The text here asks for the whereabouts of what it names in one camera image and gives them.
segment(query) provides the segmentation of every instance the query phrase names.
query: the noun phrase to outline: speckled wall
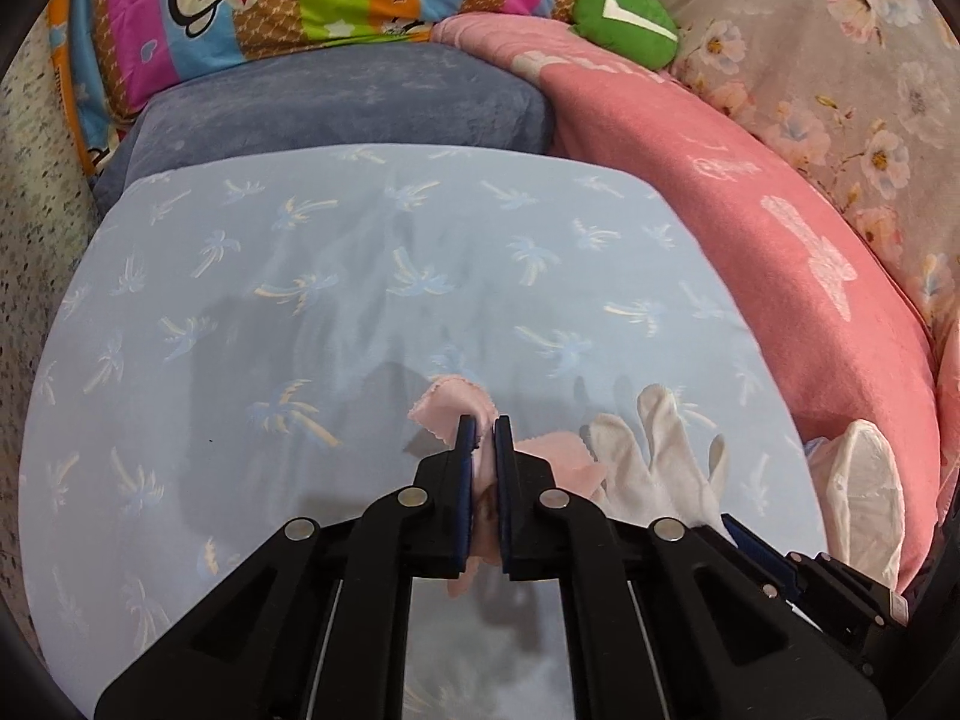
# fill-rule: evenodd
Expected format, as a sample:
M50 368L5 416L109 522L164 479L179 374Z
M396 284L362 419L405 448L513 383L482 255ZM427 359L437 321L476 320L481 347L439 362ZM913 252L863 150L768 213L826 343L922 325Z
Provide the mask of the speckled wall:
M95 228L41 20L0 87L0 591L34 645L17 542L20 443L43 341Z

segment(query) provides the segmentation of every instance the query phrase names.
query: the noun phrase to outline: pink blanket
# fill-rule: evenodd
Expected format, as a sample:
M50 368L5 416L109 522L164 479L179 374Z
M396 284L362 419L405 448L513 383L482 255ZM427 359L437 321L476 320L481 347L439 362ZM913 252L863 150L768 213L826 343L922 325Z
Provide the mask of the pink blanket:
M933 360L923 322L843 218L734 122L564 23L464 14L431 40L541 88L558 156L656 187L726 282L804 440L855 419L880 427L904 485L905 586L937 521Z

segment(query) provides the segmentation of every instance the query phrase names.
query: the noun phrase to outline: white glove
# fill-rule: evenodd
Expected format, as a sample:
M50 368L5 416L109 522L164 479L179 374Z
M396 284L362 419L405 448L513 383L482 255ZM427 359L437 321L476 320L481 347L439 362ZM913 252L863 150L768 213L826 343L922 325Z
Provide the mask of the white glove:
M904 547L904 486L880 428L851 422L843 436L808 458L827 530L827 549L871 579L896 589Z
M659 384L647 386L637 399L637 414L650 448L650 466L634 432L619 416L602 413L590 423L593 454L607 468L607 480L593 502L613 519L647 527L655 519L673 517L688 528L709 525L733 541L720 518L728 472L723 436L710 445L709 479L704 479L673 392Z

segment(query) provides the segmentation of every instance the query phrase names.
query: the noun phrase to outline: light blue bedsheet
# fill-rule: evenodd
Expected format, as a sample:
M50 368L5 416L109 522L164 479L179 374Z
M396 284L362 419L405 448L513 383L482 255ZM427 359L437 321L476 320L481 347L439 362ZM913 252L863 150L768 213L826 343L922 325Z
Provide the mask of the light blue bedsheet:
M69 696L91 712L287 518L409 484L438 446L406 415L443 373L486 386L517 439L601 412L639 431L637 393L670 386L704 463L728 439L724 508L776 548L824 548L757 343L647 184L441 146L189 167L107 215L32 396L24 573ZM418 584L407 676L410 717L572 718L555 586Z

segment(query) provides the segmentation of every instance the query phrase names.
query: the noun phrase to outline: gray pillow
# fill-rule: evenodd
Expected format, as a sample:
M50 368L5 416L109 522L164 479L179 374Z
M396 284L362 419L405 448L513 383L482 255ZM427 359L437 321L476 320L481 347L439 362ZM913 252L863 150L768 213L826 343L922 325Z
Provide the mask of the gray pillow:
M107 213L138 178L227 157L340 143L436 143L544 153L536 87L434 43L342 46L263 59L150 101L93 188Z

